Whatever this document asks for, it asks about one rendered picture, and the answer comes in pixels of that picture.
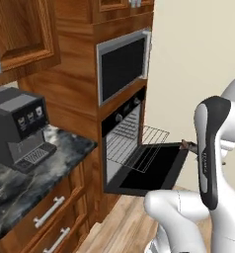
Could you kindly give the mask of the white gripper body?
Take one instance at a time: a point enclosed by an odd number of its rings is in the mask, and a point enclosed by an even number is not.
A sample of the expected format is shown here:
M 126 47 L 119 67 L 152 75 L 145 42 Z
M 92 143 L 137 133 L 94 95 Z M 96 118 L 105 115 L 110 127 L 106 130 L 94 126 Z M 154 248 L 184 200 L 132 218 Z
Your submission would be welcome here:
M 229 151 L 232 151 L 234 149 L 234 143 L 226 140 L 220 141 L 221 146 L 221 157 L 223 159 L 222 164 L 225 165 L 225 157 Z

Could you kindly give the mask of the wooden wall cupboard door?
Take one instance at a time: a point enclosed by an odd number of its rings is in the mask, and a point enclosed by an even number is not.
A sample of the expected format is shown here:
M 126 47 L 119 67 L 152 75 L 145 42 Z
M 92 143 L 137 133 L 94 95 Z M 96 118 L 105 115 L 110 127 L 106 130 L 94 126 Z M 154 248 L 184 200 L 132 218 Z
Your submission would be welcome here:
M 53 0 L 0 0 L 2 73 L 31 64 L 43 69 L 58 55 Z

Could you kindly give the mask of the black built-in oven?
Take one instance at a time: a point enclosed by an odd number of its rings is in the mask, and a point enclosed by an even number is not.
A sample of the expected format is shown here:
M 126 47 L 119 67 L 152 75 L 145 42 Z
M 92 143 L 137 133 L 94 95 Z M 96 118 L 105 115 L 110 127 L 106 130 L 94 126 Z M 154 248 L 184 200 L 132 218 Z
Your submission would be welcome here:
M 107 179 L 115 174 L 113 169 L 107 169 L 107 136 L 118 126 L 127 124 L 128 126 L 139 125 L 143 127 L 143 111 L 146 88 L 142 87 L 129 99 L 123 102 L 113 113 L 102 121 L 102 163 L 103 163 L 103 187 L 105 192 L 105 183 Z M 141 102 L 138 105 L 133 104 L 134 98 L 138 98 Z M 121 122 L 116 122 L 117 113 L 123 116 Z

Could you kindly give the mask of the wooden tall oven cabinet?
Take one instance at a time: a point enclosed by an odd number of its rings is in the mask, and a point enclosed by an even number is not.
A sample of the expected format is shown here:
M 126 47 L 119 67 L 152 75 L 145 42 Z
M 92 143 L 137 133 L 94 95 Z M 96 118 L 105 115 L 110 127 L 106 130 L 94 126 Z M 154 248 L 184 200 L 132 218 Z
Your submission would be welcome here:
M 102 121 L 147 88 L 147 79 L 136 79 L 99 106 L 96 45 L 146 28 L 152 33 L 154 4 L 101 12 L 98 0 L 54 0 L 54 10 L 61 63 L 21 79 L 19 86 L 45 97 L 52 125 L 98 143 L 91 159 L 89 211 L 101 222 L 118 200 L 104 192 Z

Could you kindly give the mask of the black oven door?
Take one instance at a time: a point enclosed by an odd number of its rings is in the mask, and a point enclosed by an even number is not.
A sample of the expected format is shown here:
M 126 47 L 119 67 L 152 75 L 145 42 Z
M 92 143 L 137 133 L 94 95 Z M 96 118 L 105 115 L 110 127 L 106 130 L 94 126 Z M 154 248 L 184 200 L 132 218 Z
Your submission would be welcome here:
M 172 190 L 188 156 L 179 142 L 142 144 L 105 183 L 105 192 L 144 197 L 154 190 Z

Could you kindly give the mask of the silver microwave oven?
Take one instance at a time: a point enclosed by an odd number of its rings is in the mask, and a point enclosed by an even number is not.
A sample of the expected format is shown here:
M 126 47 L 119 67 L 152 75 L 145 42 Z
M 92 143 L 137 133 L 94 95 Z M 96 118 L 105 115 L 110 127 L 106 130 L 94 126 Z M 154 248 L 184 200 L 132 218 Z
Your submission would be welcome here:
M 143 79 L 144 30 L 96 45 L 98 101 L 103 106 L 136 79 Z

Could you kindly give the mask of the black grey coffee machine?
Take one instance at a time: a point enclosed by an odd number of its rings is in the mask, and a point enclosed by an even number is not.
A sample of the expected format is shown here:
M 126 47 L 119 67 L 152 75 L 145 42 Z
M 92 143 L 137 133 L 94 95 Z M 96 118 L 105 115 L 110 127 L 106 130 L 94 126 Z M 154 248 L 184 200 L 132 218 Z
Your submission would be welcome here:
M 43 129 L 49 125 L 44 96 L 0 87 L 0 164 L 24 174 L 56 151 Z

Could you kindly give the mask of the brown fish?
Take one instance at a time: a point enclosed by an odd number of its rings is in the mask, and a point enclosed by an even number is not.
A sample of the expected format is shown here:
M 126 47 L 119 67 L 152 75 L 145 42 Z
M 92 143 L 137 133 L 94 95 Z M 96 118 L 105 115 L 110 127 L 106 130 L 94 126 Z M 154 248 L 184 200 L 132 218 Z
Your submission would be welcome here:
M 186 149 L 194 154 L 197 154 L 197 145 L 191 141 L 182 140 L 182 144 L 180 146 L 181 149 Z

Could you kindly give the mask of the wooden drawer front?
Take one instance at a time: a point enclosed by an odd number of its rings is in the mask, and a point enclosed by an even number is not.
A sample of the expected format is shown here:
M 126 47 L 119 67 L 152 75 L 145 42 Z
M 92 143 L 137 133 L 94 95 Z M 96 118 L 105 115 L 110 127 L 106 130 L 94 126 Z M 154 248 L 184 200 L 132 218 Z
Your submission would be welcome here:
M 75 217 L 68 211 L 59 221 L 56 221 L 40 239 L 35 241 L 29 249 L 24 250 L 23 253 L 42 253 L 44 248 L 49 249 L 59 237 L 60 229 L 66 227 L 70 228 L 70 232 L 53 253 L 72 253 L 86 234 L 84 228 L 85 221 L 86 215 L 80 214 Z
M 0 173 L 0 253 L 23 253 L 68 211 L 75 217 L 86 215 L 84 228 L 89 230 L 88 196 L 92 172 L 85 161 L 68 171 L 40 172 L 25 175 L 11 169 Z M 63 204 L 40 227 L 34 218 L 41 217 L 55 197 L 65 197 Z

